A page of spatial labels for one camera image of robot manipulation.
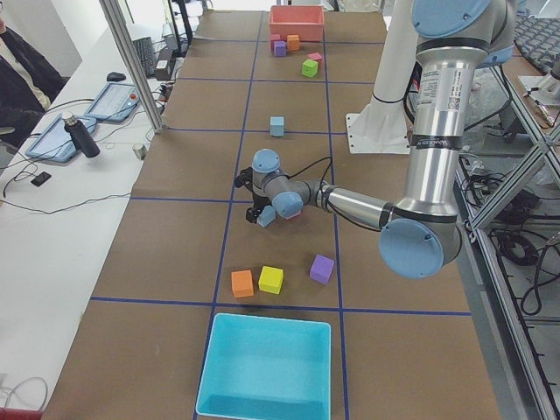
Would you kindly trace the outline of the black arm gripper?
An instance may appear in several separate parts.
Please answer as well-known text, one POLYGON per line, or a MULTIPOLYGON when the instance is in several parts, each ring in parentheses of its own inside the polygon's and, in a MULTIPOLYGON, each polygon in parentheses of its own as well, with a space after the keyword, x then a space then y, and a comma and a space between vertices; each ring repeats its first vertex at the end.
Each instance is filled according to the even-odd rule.
POLYGON ((257 223, 261 211, 269 204, 269 199, 261 192, 256 190, 253 183, 253 169, 245 168, 234 178, 235 188, 246 188, 252 194, 253 204, 246 210, 246 220, 250 223, 257 223))

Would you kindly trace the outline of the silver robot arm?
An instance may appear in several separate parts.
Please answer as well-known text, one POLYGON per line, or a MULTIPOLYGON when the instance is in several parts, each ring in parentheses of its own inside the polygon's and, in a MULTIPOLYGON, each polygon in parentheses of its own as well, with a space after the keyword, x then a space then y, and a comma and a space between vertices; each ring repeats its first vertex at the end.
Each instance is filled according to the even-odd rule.
POLYGON ((458 255, 461 235, 452 203, 466 108, 477 69, 497 66, 513 48, 514 1, 415 1, 416 61, 422 68, 403 197, 396 203, 330 185, 296 181, 278 154, 259 150, 235 178, 251 191, 249 222, 290 219, 314 205, 380 233, 382 260, 398 275, 436 274, 458 255))

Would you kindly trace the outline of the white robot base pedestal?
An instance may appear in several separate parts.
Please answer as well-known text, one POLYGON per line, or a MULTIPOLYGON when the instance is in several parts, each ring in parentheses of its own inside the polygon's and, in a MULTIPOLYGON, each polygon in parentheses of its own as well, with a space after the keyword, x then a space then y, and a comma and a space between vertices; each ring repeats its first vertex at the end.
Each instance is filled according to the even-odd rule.
POLYGON ((412 0, 395 2, 371 100, 359 114, 346 115, 352 154, 410 152, 403 97, 416 64, 412 5, 412 0))

